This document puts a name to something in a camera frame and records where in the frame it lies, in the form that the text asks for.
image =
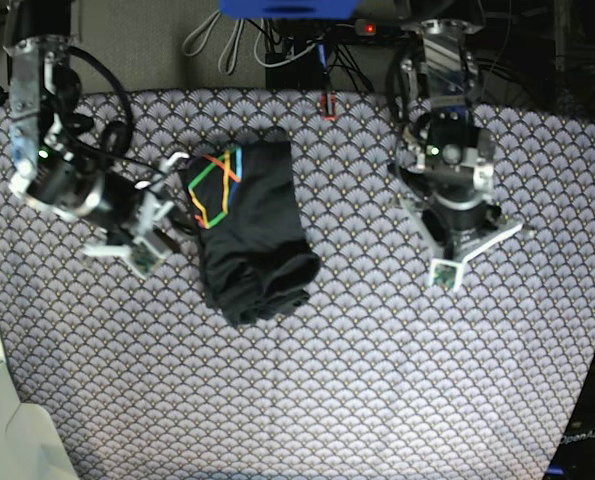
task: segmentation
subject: blue line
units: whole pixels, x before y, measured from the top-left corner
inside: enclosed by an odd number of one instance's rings
[[[546,470],[546,475],[562,476],[563,474],[564,474],[564,471],[559,467],[548,467],[548,470]]]
[[[243,167],[243,159],[242,159],[242,153],[241,153],[241,148],[237,149],[237,177],[239,178],[239,181],[242,180],[241,178],[241,174],[242,174],[242,169]]]
[[[324,71],[328,71],[328,61],[326,59],[326,46],[323,43],[317,45],[317,51],[319,52],[319,63],[324,67]]]
[[[243,170],[243,158],[242,158],[242,152],[241,152],[241,148],[237,149],[237,177],[239,178],[239,181],[241,182],[243,179],[241,178],[242,175],[242,170]],[[233,188],[230,190],[230,196],[228,197],[228,206],[230,207],[230,204],[233,202],[233,196],[235,195],[235,191],[237,190],[237,187],[239,186],[239,183],[235,183],[233,185]]]

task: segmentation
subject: blue device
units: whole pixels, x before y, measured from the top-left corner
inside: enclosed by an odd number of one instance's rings
[[[234,18],[349,18],[359,0],[220,0]]]

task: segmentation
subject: black cable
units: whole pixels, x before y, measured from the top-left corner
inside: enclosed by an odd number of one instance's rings
[[[266,25],[268,25],[268,33],[270,34],[270,38],[272,39],[273,45],[275,46],[279,46],[283,43],[284,39],[282,37],[282,35],[276,31],[275,28],[275,20],[273,20],[272,18],[267,18],[265,20]],[[279,37],[278,40],[275,41],[275,33],[277,33],[277,37]]]
[[[160,183],[165,182],[166,180],[168,180],[171,176],[175,175],[175,174],[179,174],[182,172],[185,172],[187,170],[187,166],[184,166],[184,168],[177,168],[175,170],[170,170],[168,173],[166,174],[162,174],[157,180],[155,180],[154,182],[151,180],[138,180],[136,183],[139,182],[150,182],[148,187],[146,187],[144,190],[152,190],[152,188],[156,185],[159,185]]]
[[[354,73],[358,73],[357,70],[355,70],[353,67],[349,67],[348,65],[342,65],[339,63],[334,63],[332,65],[330,65],[329,67],[329,72],[334,70],[335,68],[341,68],[342,70],[344,70],[346,72],[346,75],[349,75],[350,80],[352,81],[353,78],[350,76],[349,72],[354,72]]]
[[[499,77],[506,82],[513,83],[513,84],[521,87],[526,92],[526,94],[528,95],[530,100],[532,100],[535,103],[535,105],[539,106],[540,108],[543,107],[543,103],[542,103],[541,99],[535,95],[535,93],[530,89],[530,87],[528,87],[524,82],[519,80],[516,76],[512,76],[512,77],[505,76],[502,73],[500,73],[497,69],[495,69],[494,71],[492,69],[488,69],[488,75],[495,75],[496,77]],[[486,92],[482,91],[482,99],[484,99],[485,95],[492,97],[492,95],[489,91],[486,91]],[[495,99],[494,97],[492,97],[492,98],[496,103],[501,103],[501,102],[499,102],[499,100]]]
[[[250,23],[253,27],[259,30],[264,37],[266,37],[266,49],[270,50],[271,53],[275,53],[275,42],[273,38],[268,34],[268,32],[252,20],[246,19],[246,22]]]
[[[87,143],[84,143],[81,140],[74,138],[72,135],[70,135],[69,132],[67,133],[67,135],[69,136],[69,140],[72,141],[79,150],[86,153],[87,156],[93,156],[96,158],[100,158],[100,157],[107,158],[107,159],[118,161],[118,162],[133,163],[135,165],[140,165],[144,168],[148,168],[149,170],[152,170],[153,172],[163,174],[163,172],[161,170],[159,170],[157,167],[154,167],[146,162],[142,162],[141,160],[137,160],[135,158],[122,157],[120,155],[115,155],[113,153],[106,152],[104,150],[100,150],[99,148],[90,146]]]
[[[117,140],[114,144],[114,148],[112,148],[112,154],[121,157],[130,148],[130,143],[132,142],[133,138],[133,132],[135,130],[135,119],[133,117],[133,111],[130,108],[130,99],[128,97],[128,93],[124,89],[124,86],[121,84],[121,82],[117,79],[117,77],[115,77],[115,75],[113,75],[113,73],[110,70],[108,70],[108,68],[106,68],[104,64],[102,64],[90,53],[78,47],[69,47],[68,53],[70,53],[73,57],[77,57],[83,60],[92,68],[94,68],[97,71],[97,73],[104,77],[104,79],[110,84],[110,86],[115,91],[117,97],[119,97],[119,103],[121,104],[122,109],[124,110],[126,124],[124,132],[112,132],[113,134],[117,135]]]
[[[476,58],[475,59],[477,61],[478,65],[489,65],[489,66],[493,66],[495,65],[495,62],[493,62],[491,59],[489,58]],[[514,72],[515,70],[512,68],[511,65],[508,64],[504,64],[502,62],[497,62],[497,65],[495,65],[495,68],[499,68],[501,70],[505,70],[507,72]]]
[[[349,67],[348,65],[346,65],[344,63],[343,59],[341,58],[341,55],[339,55],[339,47],[337,47],[335,49],[335,53],[337,55],[336,56],[336,59],[335,59],[335,62],[339,62],[342,65],[342,67],[346,71],[346,75],[348,75],[348,78],[350,78],[350,81],[353,83],[353,87],[354,87],[355,91],[358,92],[359,91],[359,86],[357,85],[357,82],[355,81],[355,78],[352,76],[350,70],[348,69],[348,68],[351,68],[352,69],[352,67]]]
[[[344,59],[350,64],[350,66],[353,68],[353,70],[357,73],[357,76],[359,76],[359,79],[366,87],[366,90],[368,90],[369,93],[375,93],[375,86],[373,85],[373,82],[371,82],[370,79],[366,75],[364,75],[364,72],[362,72],[361,68],[359,67],[359,64],[355,60],[355,57],[353,57],[353,54],[350,52],[350,49],[346,45],[343,45],[343,44],[341,44],[341,47],[343,47],[344,50],[346,50],[346,53],[344,53],[344,51],[341,50],[340,47],[337,47],[338,53],[344,57]]]
[[[516,75],[511,74],[510,72],[502,72],[497,67],[495,67],[495,69],[493,70],[493,67],[491,65],[480,65],[479,68],[480,68],[480,70],[487,72],[489,75],[492,74],[492,75],[495,75],[496,77],[506,80],[507,82],[522,86],[519,78],[517,78]]]
[[[388,110],[390,111],[390,116],[394,122],[405,126],[408,123],[408,92],[406,91],[406,84],[401,73],[401,62],[403,61],[404,57],[408,55],[409,52],[409,45],[404,45],[400,48],[395,55],[393,55],[393,59],[388,66],[388,71],[386,72],[386,102],[388,105]],[[395,88],[395,83],[399,86],[399,96],[402,100],[402,107],[399,108],[397,105],[397,92]]]

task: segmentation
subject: green line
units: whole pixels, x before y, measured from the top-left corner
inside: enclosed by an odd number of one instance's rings
[[[210,229],[216,227],[217,225],[219,225],[219,222],[221,222],[224,218],[226,218],[226,214],[224,212],[221,212],[208,223],[208,228]]]
[[[190,185],[188,185],[188,188],[190,190],[194,190],[195,187],[199,184],[199,182],[201,182],[204,178],[206,178],[206,175],[208,175],[210,172],[212,172],[213,168],[215,168],[216,166],[217,166],[217,164],[210,162],[210,165],[208,165],[206,168],[204,168],[204,171],[201,172],[199,175],[197,175],[192,182],[190,182]]]

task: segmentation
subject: white object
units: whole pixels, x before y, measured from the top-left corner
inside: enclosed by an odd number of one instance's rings
[[[215,10],[210,16],[202,23],[199,27],[193,30],[184,40],[181,45],[181,51],[187,57],[196,57],[199,55],[206,44],[208,43],[208,39],[213,33],[215,25],[222,17],[222,14],[219,10]],[[237,20],[235,22],[235,26],[233,28],[233,32],[224,47],[224,50],[221,52],[219,56],[219,61],[217,63],[217,69],[219,73],[222,75],[232,75],[237,68],[237,58],[239,57],[239,45],[241,43],[241,36],[244,33],[244,20]],[[195,50],[189,50],[190,46],[199,38],[200,35],[204,35],[199,47]]]
[[[0,479],[77,480],[46,410],[21,403],[0,361]]]
[[[137,222],[129,228],[134,236],[131,245],[85,245],[82,253],[87,257],[118,258],[139,277],[145,279],[172,255],[172,250],[155,232],[155,226],[162,221],[174,207],[172,201],[162,202],[157,194],[164,186],[165,178],[181,159],[188,160],[186,153],[177,152],[161,161],[159,173],[151,181],[139,182],[135,188],[145,190],[143,203]]]

